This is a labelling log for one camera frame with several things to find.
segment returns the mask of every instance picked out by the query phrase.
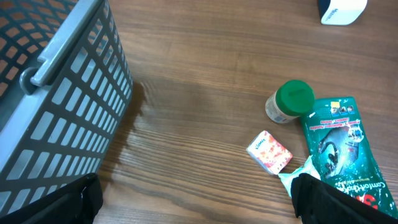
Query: green lid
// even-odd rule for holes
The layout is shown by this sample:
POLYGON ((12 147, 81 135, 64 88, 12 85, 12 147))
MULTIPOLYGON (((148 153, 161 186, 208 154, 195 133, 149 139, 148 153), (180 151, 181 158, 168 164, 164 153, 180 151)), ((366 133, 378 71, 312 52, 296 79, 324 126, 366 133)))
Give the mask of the green lid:
POLYGON ((301 116, 312 109, 315 95, 312 88, 301 80, 282 85, 275 96, 276 105, 289 116, 301 116))

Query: black and white object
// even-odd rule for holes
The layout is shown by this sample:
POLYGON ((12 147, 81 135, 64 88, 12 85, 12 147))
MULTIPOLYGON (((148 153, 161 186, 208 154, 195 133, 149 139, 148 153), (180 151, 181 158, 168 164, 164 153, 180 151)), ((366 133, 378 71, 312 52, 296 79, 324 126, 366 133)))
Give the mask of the black and white object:
POLYGON ((368 0, 318 0, 321 23, 345 26, 365 10, 368 0))

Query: small jar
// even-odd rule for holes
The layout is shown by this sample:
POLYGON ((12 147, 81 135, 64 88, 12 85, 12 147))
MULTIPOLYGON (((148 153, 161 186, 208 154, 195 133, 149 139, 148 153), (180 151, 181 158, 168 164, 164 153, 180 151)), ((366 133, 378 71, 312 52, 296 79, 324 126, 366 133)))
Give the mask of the small jar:
POLYGON ((290 80, 268 98, 266 113, 276 123, 288 123, 309 112, 314 103, 315 95, 308 84, 290 80))

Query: gray plastic basket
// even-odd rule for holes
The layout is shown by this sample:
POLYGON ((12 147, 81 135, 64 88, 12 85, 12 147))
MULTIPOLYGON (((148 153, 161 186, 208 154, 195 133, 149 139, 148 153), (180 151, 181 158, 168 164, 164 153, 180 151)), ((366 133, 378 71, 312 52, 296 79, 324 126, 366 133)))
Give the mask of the gray plastic basket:
POLYGON ((0 8, 1 217, 99 169, 132 78, 108 1, 0 8))

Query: wooden table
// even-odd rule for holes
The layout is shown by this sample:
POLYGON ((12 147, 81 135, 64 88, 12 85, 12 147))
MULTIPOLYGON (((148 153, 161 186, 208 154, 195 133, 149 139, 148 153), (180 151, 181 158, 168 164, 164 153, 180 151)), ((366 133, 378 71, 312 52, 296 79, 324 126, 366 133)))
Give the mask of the wooden table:
POLYGON ((369 0, 350 26, 322 26, 312 0, 111 0, 135 79, 99 176, 96 223, 301 223, 277 177, 245 148, 268 130, 308 157, 299 122, 264 104, 287 80, 354 96, 398 199, 398 5, 369 0))

